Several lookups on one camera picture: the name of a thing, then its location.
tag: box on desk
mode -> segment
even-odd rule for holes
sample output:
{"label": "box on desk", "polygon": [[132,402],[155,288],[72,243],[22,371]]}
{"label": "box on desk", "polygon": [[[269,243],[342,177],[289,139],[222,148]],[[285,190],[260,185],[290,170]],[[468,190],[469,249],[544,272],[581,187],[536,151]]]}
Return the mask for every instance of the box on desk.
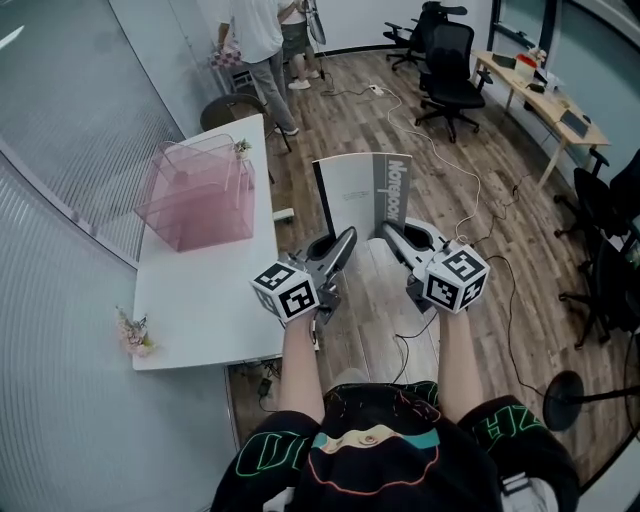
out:
{"label": "box on desk", "polygon": [[135,212],[176,251],[253,236],[254,170],[228,135],[160,144],[142,196]]}

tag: gray pants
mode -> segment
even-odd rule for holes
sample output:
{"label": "gray pants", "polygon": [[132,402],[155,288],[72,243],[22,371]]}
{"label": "gray pants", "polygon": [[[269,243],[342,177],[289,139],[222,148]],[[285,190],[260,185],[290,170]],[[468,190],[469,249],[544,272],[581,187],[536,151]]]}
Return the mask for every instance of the gray pants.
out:
{"label": "gray pants", "polygon": [[287,132],[295,130],[296,122],[287,106],[287,89],[284,83],[284,69],[282,67],[282,49],[268,59],[253,64],[245,62],[245,64],[255,82],[262,89],[276,123]]}

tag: table leg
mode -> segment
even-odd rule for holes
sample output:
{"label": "table leg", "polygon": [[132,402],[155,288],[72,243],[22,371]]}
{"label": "table leg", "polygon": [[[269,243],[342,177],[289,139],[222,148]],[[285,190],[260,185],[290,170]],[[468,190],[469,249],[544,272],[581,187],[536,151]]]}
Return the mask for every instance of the table leg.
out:
{"label": "table leg", "polygon": [[[591,149],[596,149],[597,147],[598,147],[597,144],[592,144],[591,145]],[[587,158],[585,158],[584,165],[582,166],[582,168],[585,171],[589,171],[590,172],[592,158],[593,157],[591,156],[591,152],[587,153]]]}
{"label": "table leg", "polygon": [[505,112],[509,111],[509,107],[511,106],[511,100],[513,99],[513,92],[514,92],[514,89],[512,87],[511,90],[509,91],[509,99],[507,99],[507,105],[504,107]]}
{"label": "table leg", "polygon": [[473,69],[473,75],[471,75],[471,83],[474,85],[478,77],[478,71],[480,71],[480,59],[476,59],[476,67]]}
{"label": "table leg", "polygon": [[560,159],[560,155],[562,154],[562,152],[564,151],[564,148],[566,147],[567,147],[567,139],[562,137],[562,139],[560,140],[560,144],[558,144],[558,149],[556,149],[556,152],[551,157],[551,161],[549,162],[547,169],[544,171],[542,178],[540,178],[540,181],[538,182],[538,186],[536,187],[536,192],[540,192],[542,187],[544,187],[544,184],[549,179],[549,176],[551,176],[553,169],[555,168],[556,164],[558,163],[558,160]]}

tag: black office chair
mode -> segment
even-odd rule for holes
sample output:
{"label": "black office chair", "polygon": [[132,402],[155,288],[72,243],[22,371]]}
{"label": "black office chair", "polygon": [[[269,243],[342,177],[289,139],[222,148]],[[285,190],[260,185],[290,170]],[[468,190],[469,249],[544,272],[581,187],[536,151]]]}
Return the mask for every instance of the black office chair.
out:
{"label": "black office chair", "polygon": [[640,279],[637,271],[628,263],[623,253],[618,252],[600,233],[591,228],[587,231],[587,245],[593,251],[592,270],[581,265],[587,278],[589,295],[561,293],[558,298],[564,302],[572,300],[589,306],[589,316],[576,350],[584,346],[587,336],[596,320],[604,330],[600,343],[611,339],[609,329],[635,331],[640,325]]}
{"label": "black office chair", "polygon": [[563,195],[553,198],[571,210],[576,218],[569,229],[554,231],[557,238],[591,226],[602,229],[607,237],[624,236],[629,232],[629,223],[640,215],[640,150],[609,186],[598,178],[601,167],[608,167],[609,162],[595,149],[590,152],[596,159],[593,172],[578,167],[573,173],[579,207]]}
{"label": "black office chair", "polygon": [[[411,21],[418,23],[418,20],[412,18]],[[398,48],[406,48],[406,52],[403,53],[388,53],[386,56],[387,62],[391,59],[398,59],[391,66],[392,71],[396,71],[398,66],[403,62],[409,62],[410,64],[418,65],[418,62],[424,62],[424,57],[419,57],[415,55],[416,53],[423,53],[424,48],[422,47],[422,42],[418,35],[414,32],[414,29],[411,28],[403,28],[394,23],[385,22],[385,25],[391,27],[391,31],[383,32],[382,35],[387,39],[391,39]],[[402,37],[400,34],[401,30],[406,30],[407,32],[411,32],[409,38]]]}
{"label": "black office chair", "polygon": [[429,105],[436,110],[416,119],[416,126],[427,119],[444,117],[449,126],[451,142],[456,142],[457,138],[454,119],[474,126],[474,132],[478,133],[480,125],[465,116],[462,110],[484,107],[481,91],[485,83],[492,84],[493,80],[486,71],[478,72],[478,87],[469,80],[473,29],[451,21],[441,22],[432,29],[423,24],[421,18],[418,30],[425,42],[428,67],[428,72],[421,73],[420,88],[429,94],[429,100],[424,99],[420,106],[425,108]]}

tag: desk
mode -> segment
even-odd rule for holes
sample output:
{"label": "desk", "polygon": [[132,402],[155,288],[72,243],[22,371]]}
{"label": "desk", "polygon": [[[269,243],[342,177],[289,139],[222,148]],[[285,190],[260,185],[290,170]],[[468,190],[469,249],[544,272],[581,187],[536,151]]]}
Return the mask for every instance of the desk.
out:
{"label": "desk", "polygon": [[[521,96],[534,108],[538,115],[560,138],[558,149],[556,149],[556,152],[551,157],[551,161],[549,162],[547,169],[544,171],[542,178],[540,178],[540,181],[538,182],[538,191],[540,191],[540,189],[549,179],[551,172],[558,163],[560,155],[568,144],[590,146],[594,149],[598,146],[609,145],[609,141],[607,140],[607,138],[593,122],[591,123],[591,125],[589,125],[589,130],[584,138],[580,137],[571,128],[560,122],[560,118],[567,110],[567,108],[571,109],[571,111],[578,117],[581,117],[583,114],[583,112],[580,110],[580,108],[578,108],[578,106],[573,102],[571,98],[562,93],[556,94],[550,91],[545,91],[544,94],[539,94],[537,92],[533,92],[530,89],[527,89],[526,86],[529,84],[529,82],[523,79],[518,73],[516,73],[515,70],[503,68],[502,66],[499,66],[496,62],[494,62],[491,58],[491,56],[493,55],[492,52],[474,50],[473,55],[477,58],[476,68],[471,78],[474,83],[480,66],[484,66],[485,68],[493,72],[496,76],[498,76],[501,80],[503,80],[510,89],[509,99],[507,100],[505,110],[509,110],[509,106],[511,105],[511,100],[513,99],[514,93],[518,93],[519,96]],[[587,160],[583,165],[585,169],[589,168],[590,160],[591,156],[587,157]]]}
{"label": "desk", "polygon": [[249,285],[249,280],[278,256],[262,115],[235,121],[186,142],[205,141],[222,133],[235,141],[246,138],[252,146],[253,238],[178,253],[149,227],[145,229],[134,318],[148,315],[149,335],[158,348],[146,358],[134,357],[135,370],[263,359],[282,352],[282,327],[260,306]]}

